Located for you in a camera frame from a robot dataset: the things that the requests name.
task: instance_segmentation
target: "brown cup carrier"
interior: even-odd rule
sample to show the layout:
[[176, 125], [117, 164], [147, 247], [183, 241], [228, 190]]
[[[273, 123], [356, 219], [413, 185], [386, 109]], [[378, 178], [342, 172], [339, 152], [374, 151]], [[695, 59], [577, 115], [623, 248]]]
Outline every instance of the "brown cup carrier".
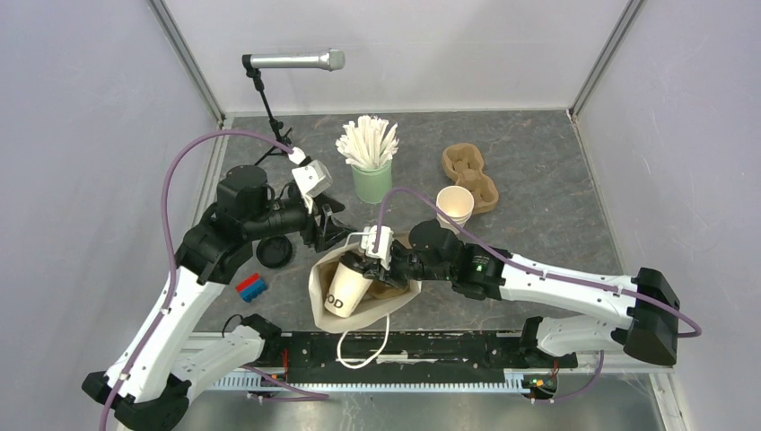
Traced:
[[494, 181], [484, 174], [484, 157], [473, 144], [448, 146], [442, 155], [444, 172], [456, 186], [468, 189], [476, 204], [473, 214], [491, 211], [497, 206], [499, 192]]

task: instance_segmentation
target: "gray table surface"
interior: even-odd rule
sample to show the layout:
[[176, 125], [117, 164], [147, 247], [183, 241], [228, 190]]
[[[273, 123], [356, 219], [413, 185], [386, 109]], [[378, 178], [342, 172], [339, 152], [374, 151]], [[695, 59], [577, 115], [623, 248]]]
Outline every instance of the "gray table surface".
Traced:
[[[610, 232], [599, 206], [582, 149], [562, 111], [479, 111], [383, 114], [398, 123], [399, 152], [393, 161], [395, 186], [407, 186], [431, 199], [451, 185], [442, 168], [442, 151], [449, 145], [469, 142], [485, 159], [485, 173], [500, 192], [494, 211], [474, 215], [467, 228], [495, 247], [517, 252], [548, 264], [620, 274]], [[337, 152], [335, 141], [342, 125], [357, 115], [279, 117], [293, 127], [295, 145], [330, 170], [334, 183], [328, 191], [346, 205], [337, 215], [353, 226], [372, 224], [379, 206], [363, 203], [354, 194], [351, 169]], [[271, 135], [264, 118], [237, 118], [232, 128], [257, 130]], [[244, 137], [231, 137], [223, 160], [223, 175], [233, 166], [254, 163], [267, 148]], [[261, 166], [276, 189], [290, 180], [292, 165], [283, 157], [270, 157]], [[429, 207], [416, 199], [393, 198], [385, 220], [395, 231], [434, 218]], [[317, 330], [312, 319], [307, 280], [320, 254], [306, 248], [298, 233], [289, 235], [296, 252], [293, 261], [279, 270], [262, 267], [256, 259], [243, 265], [233, 279], [235, 286], [258, 272], [269, 289], [245, 303], [228, 288], [208, 308], [197, 331], [220, 330], [235, 313], [257, 312], [283, 330]], [[391, 315], [393, 330], [416, 329], [520, 329], [536, 315], [563, 317], [569, 312], [543, 304], [474, 301], [455, 294], [447, 283], [426, 282], [423, 292]], [[370, 329], [382, 330], [383, 322]]]

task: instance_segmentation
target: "white paper cup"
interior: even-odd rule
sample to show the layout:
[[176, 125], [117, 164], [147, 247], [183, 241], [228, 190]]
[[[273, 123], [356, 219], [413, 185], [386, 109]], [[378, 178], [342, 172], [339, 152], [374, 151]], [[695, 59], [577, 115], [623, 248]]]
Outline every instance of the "white paper cup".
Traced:
[[325, 308], [338, 317], [351, 316], [371, 284], [372, 280], [339, 263], [325, 298]]
[[[436, 195], [436, 206], [460, 226], [464, 226], [473, 214], [475, 204], [473, 195], [468, 189], [460, 186], [445, 187]], [[441, 215], [437, 215], [436, 219], [439, 220], [439, 225], [444, 229], [459, 233], [459, 230]]]

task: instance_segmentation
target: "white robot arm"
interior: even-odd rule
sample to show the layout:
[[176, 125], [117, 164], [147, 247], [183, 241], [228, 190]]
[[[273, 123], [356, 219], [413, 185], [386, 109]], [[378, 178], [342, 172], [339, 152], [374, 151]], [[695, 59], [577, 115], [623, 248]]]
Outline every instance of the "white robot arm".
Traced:
[[[270, 197], [267, 175], [256, 166], [233, 168], [217, 188], [217, 201], [191, 228], [177, 251], [178, 284], [164, 308], [168, 285], [151, 315], [127, 350], [107, 371], [91, 373], [84, 391], [105, 404], [121, 381], [110, 407], [131, 429], [172, 429], [192, 400], [235, 368], [256, 361], [279, 330], [257, 315], [245, 318], [226, 338], [196, 355], [178, 359], [190, 332], [212, 301], [232, 281], [240, 265], [253, 255], [251, 243], [273, 235], [299, 232], [304, 243], [323, 251], [354, 230], [332, 218], [344, 206], [325, 196], [330, 183], [325, 167], [294, 151], [295, 186], [288, 198]], [[365, 232], [374, 233], [375, 228]], [[636, 292], [678, 309], [678, 299], [660, 272], [642, 268], [637, 277], [604, 276], [552, 267], [498, 250], [496, 259], [476, 244], [466, 244], [434, 220], [422, 222], [409, 234], [411, 249], [392, 241], [393, 232], [381, 229], [380, 250], [363, 239], [363, 256], [351, 270], [390, 286], [406, 286], [410, 279], [447, 280], [468, 298], [531, 301], [550, 304], [580, 315], [565, 319], [528, 319], [520, 339], [527, 355], [560, 357], [589, 350], [621, 350], [656, 365], [676, 362], [676, 318], [626, 292]], [[592, 289], [584, 282], [604, 286]], [[265, 287], [246, 290], [250, 301]], [[160, 324], [153, 316], [163, 313]], [[125, 363], [151, 331], [129, 375]]]

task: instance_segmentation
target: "red and blue block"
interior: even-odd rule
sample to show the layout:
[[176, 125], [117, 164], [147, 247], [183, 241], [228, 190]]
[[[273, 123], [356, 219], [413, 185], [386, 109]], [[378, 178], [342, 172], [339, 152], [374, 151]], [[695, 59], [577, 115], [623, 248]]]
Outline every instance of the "red and blue block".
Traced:
[[259, 274], [255, 273], [253, 276], [243, 280], [237, 287], [235, 287], [235, 290], [238, 291], [238, 295], [243, 298], [243, 301], [250, 303], [251, 300], [267, 290], [267, 285]]

